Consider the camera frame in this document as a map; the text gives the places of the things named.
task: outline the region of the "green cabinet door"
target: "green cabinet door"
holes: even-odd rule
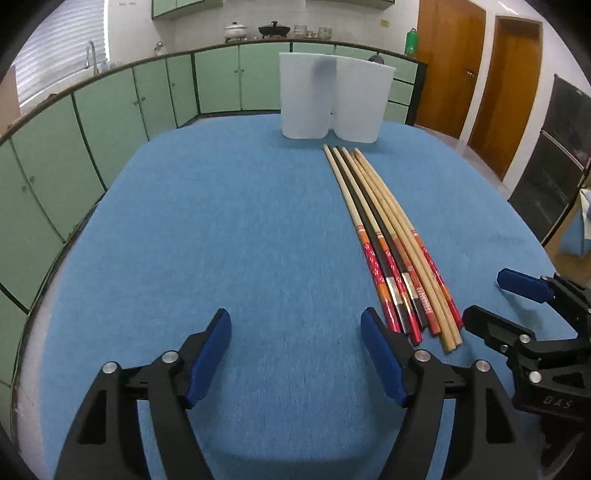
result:
[[[328,43],[298,42],[293,43],[293,52],[295,53],[325,53],[332,54],[335,46]]]
[[[10,431],[10,396],[12,395],[12,388],[0,384],[0,423],[4,427],[7,435],[12,438]]]
[[[74,93],[82,127],[100,175],[109,187],[148,138],[131,69]]]
[[[152,0],[152,16],[157,17],[177,8],[177,0]]]
[[[195,74],[201,113],[240,110],[238,47],[196,53]]]
[[[279,110],[279,54],[289,42],[240,46],[240,87],[243,110]]]
[[[417,64],[413,61],[399,59],[391,55],[382,55],[384,64],[396,68],[394,78],[403,82],[414,83],[417,76]]]
[[[134,67],[135,87],[148,138],[177,128],[170,98],[166,60],[151,61]]]
[[[8,385],[12,385],[14,362],[26,320],[27,315],[0,293],[0,380]]]
[[[197,115],[197,99],[193,83],[191,55],[166,59],[170,93],[173,97],[174,115],[180,127]]]
[[[35,116],[12,142],[49,220],[67,238],[105,192],[84,145],[72,97]]]
[[[408,83],[399,82],[394,80],[392,82],[392,88],[390,88],[390,96],[388,100],[391,102],[403,103],[410,105],[410,99],[413,96],[413,85]]]
[[[62,248],[22,176],[10,142],[0,147],[0,283],[30,307]]]
[[[398,122],[403,124],[406,122],[408,114],[408,107],[398,103],[388,102],[386,111],[384,112],[384,120],[388,122]]]
[[[375,50],[364,50],[363,48],[336,46],[336,54],[341,57],[351,57],[353,59],[368,60],[375,55]]]

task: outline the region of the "table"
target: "table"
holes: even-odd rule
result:
[[[278,115],[198,122],[141,147],[90,219],[65,265],[41,372],[50,472],[99,368],[151,362],[201,331],[219,307],[233,337],[208,396],[189,412],[217,480],[378,477],[404,410],[387,399],[359,334],[379,303],[355,229],[322,151],[329,136],[289,140]],[[397,196],[460,311],[478,304],[570,338],[548,306],[496,286],[504,267],[552,274],[523,221],[462,158],[426,132],[386,122],[360,145]],[[504,358],[462,332],[445,362],[488,360],[512,394]],[[147,405],[142,437],[162,479]],[[532,444],[535,417],[519,415]],[[446,401],[430,479],[443,471]]]

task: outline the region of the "faucet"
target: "faucet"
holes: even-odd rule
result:
[[[92,70],[92,74],[93,75],[98,75],[99,74],[99,67],[96,64],[95,43],[92,40],[89,40],[88,43],[86,44],[86,64],[84,65],[84,68],[87,69],[88,67],[90,67],[89,59],[90,59],[90,49],[91,48],[92,48],[92,61],[93,61],[93,64],[94,64],[94,68]]]

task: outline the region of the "window blind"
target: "window blind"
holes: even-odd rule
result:
[[[84,69],[89,40],[97,63],[106,59],[104,9],[105,0],[64,0],[37,27],[14,61],[21,104]]]

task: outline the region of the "upper cabinet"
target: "upper cabinet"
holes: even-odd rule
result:
[[[378,8],[386,10],[394,5],[395,0],[330,0],[333,2],[344,2],[346,4],[361,5],[362,7]]]
[[[223,0],[152,0],[152,18],[178,18],[223,5]]]

